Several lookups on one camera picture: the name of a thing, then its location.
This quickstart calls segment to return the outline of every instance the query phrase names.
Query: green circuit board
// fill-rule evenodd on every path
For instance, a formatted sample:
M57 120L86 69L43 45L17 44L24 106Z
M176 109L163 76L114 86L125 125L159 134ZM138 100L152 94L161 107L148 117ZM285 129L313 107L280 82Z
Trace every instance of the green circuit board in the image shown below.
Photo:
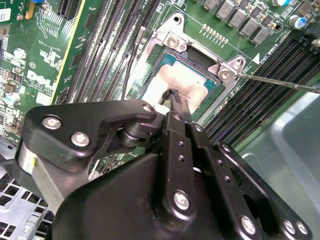
M126 64L131 54L130 46L135 40L134 33L138 31L137 26L142 24L153 1L122 1L122 7L117 5L120 2L82 0L77 8L76 17L65 20L56 13L59 1L47 0L45 7L40 4L35 5L31 19L11 24L9 35L2 40L0 99L8 94L5 91L5 85L8 83L14 84L20 99L14 105L0 101L0 135L3 138L14 145L18 144L24 115L33 107L119 99L123 90ZM141 11L134 22L130 23L130 17L137 4L141 4ZM302 0L292 0L288 6L276 7L270 0L251 1L242 11L248 18L254 19L261 28L269 31L268 37L257 44L241 30L232 27L229 20L218 18L217 7L213 10L205 8L203 0L162 0L150 18L143 37L144 41L139 45L139 52L143 53L146 50L153 32L172 14L181 13L185 22L183 26L185 34L225 61L239 55L244 56L246 65L243 72L252 74L292 31L288 19L297 14L302 4ZM234 10L240 9L236 1L233 1L232 5ZM109 38L104 38L108 29L106 23L115 16L114 6L120 9L119 17L114 22L114 28L110 28ZM261 9L259 15L250 17L250 11L256 8ZM313 21L318 11L317 8L310 8L305 14L308 23ZM271 16L272 21L264 26L262 16L265 18ZM99 53L101 45L106 47ZM143 69L132 68L131 74L137 75L138 72L139 75L134 79L127 98L137 97L139 89L162 51L162 46L155 46ZM89 59L93 59L94 53L97 52L100 58L95 65L90 84L86 91L82 91L88 74L88 65L82 65L82 61L87 53L91 54L88 55ZM227 96L226 101L242 84L243 81L238 82L238 86ZM195 121L222 90L223 87L217 87L206 98L192 116ZM218 111L219 107L212 112L207 121ZM126 162L139 152L140 150L137 150L131 155L117 155L116 159L119 163Z

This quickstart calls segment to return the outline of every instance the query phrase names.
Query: black memory slot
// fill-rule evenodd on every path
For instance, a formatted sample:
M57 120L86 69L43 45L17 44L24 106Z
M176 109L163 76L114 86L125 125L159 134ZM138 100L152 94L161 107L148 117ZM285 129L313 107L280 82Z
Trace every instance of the black memory slot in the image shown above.
M282 59L289 54L293 46L296 45L295 42L285 42L282 45L281 51L276 51L274 53L274 59ZM256 71L257 76L267 77L272 69L276 67L279 63L272 60L267 60L263 65L263 68L259 68ZM247 80L240 91L229 101L229 103L222 109L222 111L216 115L206 126L206 132L208 135L212 135L217 129L221 127L224 122L230 118L237 111L238 107L247 99L250 99L254 92L258 91L261 87L261 82Z
M306 84L310 80L310 78L312 78L312 76L314 76L319 71L320 71L320 64L318 64L316 67L314 67L313 70L311 70L311 71L308 69L306 72L306 73L308 73L308 75L306 75L306 77L303 80L300 80L297 83L302 84L302 85ZM296 93L296 91L294 91L294 90L289 90L285 94L281 93L278 95L277 98L275 98L271 103L269 103L269 106L272 106L275 104L281 106L286 101L288 101L295 93ZM273 109L269 107L267 114L261 111L261 113L257 116L257 119L260 119L260 118L267 119L267 118L271 117L273 113L274 113ZM243 140L245 140L255 129L260 127L262 125L262 123L263 123L263 121L257 120L254 124L250 125L249 127L244 127L242 129L242 131L240 131L238 134L233 134L233 135L226 137L225 140L230 142L230 144L236 146L237 144L239 144Z
M115 8L112 12L112 17L107 25L105 32L103 33L100 45L94 56L94 59L90 67L88 67L85 71L85 82L83 88L81 89L81 93L78 95L78 102L83 102L88 94L89 88L92 85L94 76L97 72L97 67L99 66L99 63L101 61L102 54L105 51L106 45L108 43L108 39L111 37L113 30L116 28L116 25L122 16L121 13L124 11L125 4L126 0L120 0L115 4Z
M101 93L101 90L105 84L105 80L107 79L107 77L111 71L111 68L114 64L115 58L117 57L122 45L124 44L125 40L127 39L129 32L133 28L134 24L137 23L137 20L140 17L143 3L144 3L144 0L138 0L134 5L134 9L130 12L129 17L126 20L125 27L120 33L120 37L118 38L118 40L113 48L113 51L110 55L110 58L106 62L106 65L103 69L103 72L97 78L98 81L95 83L94 88L93 88L93 92L91 94L91 98L90 98L91 101L98 100L98 97Z
M83 71L84 72L84 76L87 75L88 71L89 71L89 67L94 59L94 55L91 55L89 54L89 50L90 49L94 49L94 45L96 44L96 42L94 41L94 38L96 38L96 34L98 32L98 29L100 27L100 23L103 21L103 18L105 17L105 14L106 12L109 12L108 14L108 17L105 19L105 21L103 22L102 24L102 31L104 32L106 27L108 26L108 23L109 23L109 19L110 19L110 16L112 15L112 12L114 10L113 6L116 6L116 4L112 4L112 2L116 2L117 0L112 0L112 1L109 1L109 0L104 0L103 1L103 5L101 7L101 11L99 13L99 16L97 18L97 21L96 21L96 24L94 26L94 29L93 31L90 33L90 36L89 36L89 40L87 41L86 43L86 47L85 47L85 54L82 58L82 60L80 61L79 63L79 66L77 68L77 71L75 73L75 76L73 78L73 82L72 82L72 85L68 91L68 94L67 94L67 100L68 102L70 102L72 100L72 98L75 96L75 99L78 98L78 96L81 94L82 92L82 89L84 87L84 83L86 82L86 79L84 77L81 77L83 75Z
M288 57L288 61L287 63L297 63L298 59L300 59L305 53L303 51L295 51L294 53L292 53L291 56ZM285 73L287 73L289 71L289 69L291 69L294 65L291 64L280 64L278 65L277 68L273 68L273 71L271 72L265 72L266 77L270 77L270 78L274 78L274 79L279 79L282 80L283 76L285 76ZM289 80L289 78L284 78L284 81L287 82ZM231 129L233 129L235 127L235 129L233 129L233 131L237 131L240 127L239 125L239 121L242 118L245 118L246 116L250 115L253 111L256 111L260 105L259 104L263 104L261 103L264 99L270 97L271 95L268 94L268 92L270 92L272 89L274 89L274 85L272 84L260 84L259 88L254 90L254 94L247 99L247 101L245 102L245 106L243 106L242 110L239 111L240 114L238 116L233 116L233 119L229 120L229 122L227 124L225 124L225 126L223 126L223 128L219 129L219 132L215 134L215 136L212 136L213 138L217 138L217 139L221 139L227 132L231 131Z
M287 40L256 71L255 75L306 84L319 71L319 56L303 41ZM210 141L236 146L264 124L296 91L283 86L247 80L233 99L205 127Z
M297 83L297 84L301 84L302 80L300 78L289 78L289 77L285 77L283 76L282 78L289 80L291 79L292 83ZM239 119L238 123L235 125L235 127L232 129L229 129L230 131L230 135L228 136L228 138L232 138L230 136L234 136L237 135L237 133L239 132L243 132L243 129L247 129L252 127L252 121L256 120L257 122L260 122L260 117L261 117L261 113L266 113L272 110L272 108L274 107L272 104L270 104L270 102L274 102L275 100L280 101L280 98L285 95L288 94L290 92L289 88L285 88L283 86L278 86L278 85L272 85L272 84L268 84L268 92L272 93L272 94L264 94L260 97L260 99L256 102L255 106L252 106L250 108L250 110L248 112L246 112L246 114L244 115L243 119ZM218 136L217 137L217 141L219 141L223 136Z
M148 12L146 14L146 17L142 21L141 26L144 26L145 28L147 28L149 26L149 23L150 23L151 19L154 17L160 2L161 2L161 0L153 0L152 1L150 7L148 8ZM105 93L103 95L102 99L104 101L110 101L112 99L113 93L115 92L116 87L120 83L122 76L126 70L126 68L124 66L125 59L129 56L128 53L133 49L133 46L134 46L134 42L132 41L132 44L131 44L130 48L128 49L127 53L124 54L121 59L121 63L120 63L121 67L119 67L117 69L114 80L108 86L107 90L105 91Z

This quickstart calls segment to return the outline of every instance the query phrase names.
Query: bolt head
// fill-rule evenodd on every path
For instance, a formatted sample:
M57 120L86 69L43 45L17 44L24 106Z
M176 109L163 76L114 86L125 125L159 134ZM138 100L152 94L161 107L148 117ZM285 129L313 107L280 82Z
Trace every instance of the bolt head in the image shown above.
M143 109L144 109L145 111L147 111L148 113L151 113L151 112L152 112L152 108L151 108L149 105L144 104L142 107L143 107Z
M181 210L187 210L190 207L188 197L181 191L176 191L173 195L174 203Z
M240 67L240 66L242 66L244 64L244 61L242 60L242 59L238 59L236 62L235 62L235 65L237 66L237 67Z
M48 116L42 120L42 125L45 126L47 129L56 130L61 127L62 123L58 118Z
M225 151L227 151L227 152L230 152L230 151L231 151L230 148L229 148L227 145L225 145L225 144L222 144L222 147L223 147L223 149L224 149Z
M199 126L199 125L195 125L195 129L198 131L198 132L202 132L202 128Z
M222 74L223 79L227 79L229 77L229 73L225 72Z
M306 227L301 223L301 222L297 222L296 223L298 229L300 230L300 232L302 232L303 234L307 235L308 234L308 230L306 229Z
M248 234L255 234L256 233L256 227L253 224L253 222L250 220L250 218L248 218L247 216L242 216L241 217L241 223L242 226L244 228L244 230L248 233Z
M86 147L89 145L89 137L83 132L75 132L71 136L71 142L78 147Z
M292 225L291 222L289 222L288 220L284 220L283 222L285 229L292 235L296 234L296 230L294 228L294 226Z

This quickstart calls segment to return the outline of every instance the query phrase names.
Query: black cable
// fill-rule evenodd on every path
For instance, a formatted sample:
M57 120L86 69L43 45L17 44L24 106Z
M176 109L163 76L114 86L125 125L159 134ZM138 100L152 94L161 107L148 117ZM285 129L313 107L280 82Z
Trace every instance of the black cable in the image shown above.
M123 89L122 89L121 100L124 100L125 96L126 96L126 91L127 91L127 85L128 85L128 81L129 81L129 77L130 77L130 72L131 72L132 64L134 63L135 57L137 55L138 46L139 46L138 44L135 44L133 46L132 53L131 53L128 65L126 67L125 77L124 77L124 81L123 81Z

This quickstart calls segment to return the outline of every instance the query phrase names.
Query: dimm slot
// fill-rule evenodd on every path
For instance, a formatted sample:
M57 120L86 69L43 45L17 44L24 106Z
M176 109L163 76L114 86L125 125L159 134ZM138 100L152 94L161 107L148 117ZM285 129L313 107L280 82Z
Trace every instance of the dimm slot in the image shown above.
M320 70L320 65L318 64L317 67L314 68L314 70L310 71L310 75L308 76L308 78L306 78L305 80L303 81L300 81L299 84L306 84L310 78L312 76L314 76L317 72L319 72ZM289 92L287 92L285 95L280 95L281 96L281 99L280 100L277 100L276 104L277 105L282 105L284 104L286 101L288 101L296 92L294 90L290 90ZM267 115L264 116L264 118L269 118L272 116L273 114L273 109L269 109ZM259 126L261 125L261 122L258 122L252 126L250 126L250 128L248 129L244 129L243 131L245 132L240 132L238 133L238 135L236 136L233 136L233 135L230 135L228 136L225 141L228 141L230 144L232 144L233 146L236 146L237 144L239 144L240 142L242 142L244 139L246 139L256 128L258 128Z
M97 77L98 81L94 85L93 93L91 95L90 100L93 100L93 101L98 100L98 97L104 86L105 79L109 75L112 65L114 63L114 60L117 57L125 40L127 39L129 32L132 30L133 26L135 26L135 29L137 29L137 21L138 21L138 18L140 17L139 13L142 11L143 3L144 3L144 0L138 0L138 2L134 6L133 11L130 12L129 17L127 18L127 21L125 24L125 28L121 32L120 37L113 48L113 51L112 51L113 53L111 54L112 58L108 59L107 64L105 65L105 68L100 74L98 74L98 77Z
M112 9L115 5L115 2L117 0L104 0L101 12L99 13L99 17L97 19L97 24L94 26L93 31L90 34L89 41L86 44L85 48L85 54L77 68L77 71L75 73L75 76L73 78L72 86L69 89L67 100L69 103L74 102L73 99L77 99L80 91L77 91L77 89L81 89L84 82L86 81L85 78L82 77L83 71L84 74L87 74L88 71L87 66L90 65L90 63L93 60L93 53L97 50L97 42L100 41L105 28L107 27L108 21L110 19Z
M288 70L290 68L292 68L292 65L291 63L297 63L296 61L301 58L301 56L304 55L303 52L299 51L296 51L290 58L289 60L286 60L286 63L287 64L283 64L280 66L280 70L282 71L279 71L278 69L275 69L273 68L274 70L276 70L275 72L270 72L270 73L267 73L267 76L271 78L275 78L275 79L282 79L284 76L285 76L285 73L288 72ZM285 78L284 81L287 82L287 81L294 81L294 79L290 79L290 78ZM224 124L224 126L222 128L219 129L219 132L218 133L215 133L215 136L210 136L212 137L213 139L221 139L227 132L229 132L235 125L238 124L238 122L244 118L245 116L249 115L250 114L250 111L256 111L256 109L259 107L257 106L257 108L255 108L256 105L258 104L263 104L263 99L264 98L267 98L268 99L268 96L270 96L271 94L267 94L267 92L270 92L271 89L274 89L275 86L272 85L272 84L268 84L268 83L264 83L264 84L261 84L260 85L261 88L259 89L259 91L255 92L254 93L254 96L252 96L249 101L245 102L244 106L242 107L243 110L241 111L240 114L233 116L233 118L230 120L229 119L229 122L227 122L226 124Z
M300 55L303 55L303 53L297 54L294 59L299 58ZM293 66L290 66L290 63L292 63L291 61L286 61L286 62L289 63L287 68L293 67ZM288 74L286 74L286 76L284 76L284 78L286 80L293 80L292 81L293 83L305 84L316 74L316 70L310 70L308 68L312 62L315 63L315 58L313 58L313 61L304 60L304 61L301 61L298 63L294 62L294 63L297 63L294 65L304 66L304 67L302 67L302 69L296 68L298 71L295 71L295 72L299 72L299 73L298 74L296 73L295 77L293 77L294 74L292 72L287 71ZM233 127L234 127L234 124L233 124L231 127L229 127L229 129L227 131L223 132L221 135L214 136L212 138L212 142L213 143L218 142L218 141L222 140L222 138L224 138L223 140L228 141L230 144L233 144L234 141L236 141L237 139L239 139L239 140L237 140L237 142L240 142L242 139L247 137L247 135L249 135L249 134L246 134L245 136L239 136L240 133L244 134L243 132L246 130L246 128L248 126L250 126L249 131L246 131L245 133L248 133L250 131L252 132L255 129L254 126L257 127L257 124L252 124L252 121L254 119L258 119L259 124L260 124L261 117L266 116L266 115L267 115L267 117L269 117L275 111L274 104L279 105L279 103L278 103L279 101L281 101L281 103L283 103L285 100L288 100L289 97L295 93L294 90L286 89L281 86L274 85L271 88L274 90L270 91L270 94L265 96L266 99L262 99L262 102L259 103L257 108L252 108L252 112L247 112L246 113L247 116L245 118L241 119L241 121L239 121L239 120L237 121L238 124L235 129L233 129Z
M289 54L289 52L292 50L295 44L296 44L295 42L289 42L289 41L285 42L282 48L283 51L276 52L274 58L283 59L285 56ZM271 72L271 69L275 68L276 64L277 64L277 61L267 61L263 65L265 68L264 69L258 68L255 72L255 75L258 74L258 75L261 75L262 77L267 77L268 73ZM236 111L237 106L241 105L243 101L245 101L254 91L256 91L259 88L260 85L261 85L261 82L247 80L244 86L229 101L229 103L223 108L223 110L219 114L217 114L211 121L209 121L207 126L205 126L206 132L208 134L212 134L215 131L215 129L219 128L222 124L224 124L224 121L227 119L227 117L225 117L224 114L228 114L228 117L231 116Z
M137 26L144 26L146 28L148 27L148 25L149 25L152 17L154 16L160 2L161 2L161 0L152 0L151 3L149 5L147 5L147 10L143 11L141 13L140 19L142 19L142 23L140 23L140 20L139 20L139 22L137 23ZM128 52L133 49L137 34L138 34L138 31L135 32L135 34L132 36L132 40L129 41L130 44L128 44L128 46L130 46L130 47L127 47L127 49L124 51L124 54L123 54L122 59L120 61L121 63L118 64L118 66L116 66L115 74L114 74L115 77L110 80L111 84L107 86L107 89L105 90L104 94L102 95L101 99L103 99L104 101L112 99L112 97L114 95L114 91L122 79L123 73L126 70L126 68L125 68L126 63L124 63L124 61L126 58L128 58Z
M294 83L297 81L302 83L307 82L311 77L309 79L303 78L305 79L304 81L298 77L301 76L301 71L303 71L303 69L310 66L311 62L308 61L309 57L303 59L306 52L301 51L301 47L297 47L297 45L298 43L293 40L286 41L283 44L281 51L277 51L274 56L268 59L269 64L267 61L263 65L263 68L259 68L256 71L255 75L281 80L284 79L284 81L290 80ZM295 67L296 65L303 66L300 67L300 74L296 73L296 70L298 69ZM238 92L238 94L229 102L229 104L227 104L221 113L210 121L213 124L207 125L206 131L209 132L210 139L213 142L222 139L224 139L224 141L230 140L231 137L239 133L239 131L243 132L243 129L246 128L247 125L255 125L252 124L250 119L256 119L257 116L261 117L261 113L263 112L264 115L266 115L266 111L274 111L272 106L268 109L270 101L273 103L273 99L275 98L277 100L284 99L284 96L289 96L291 95L290 93L291 90L285 89L281 86L247 80L241 89L241 92Z
M113 8L112 12L112 18L110 19L106 30L103 33L102 39L98 45L98 50L94 54L93 61L91 62L90 66L87 68L86 72L83 75L83 78L85 79L85 83L83 85L81 94L78 95L77 102L84 102L89 88L93 82L94 75L97 72L97 68L99 66L99 62L101 61L102 54L106 50L106 45L108 45L108 40L111 37L112 32L114 29L116 29L117 23L121 20L122 13L125 11L125 4L126 0L120 0L118 1Z

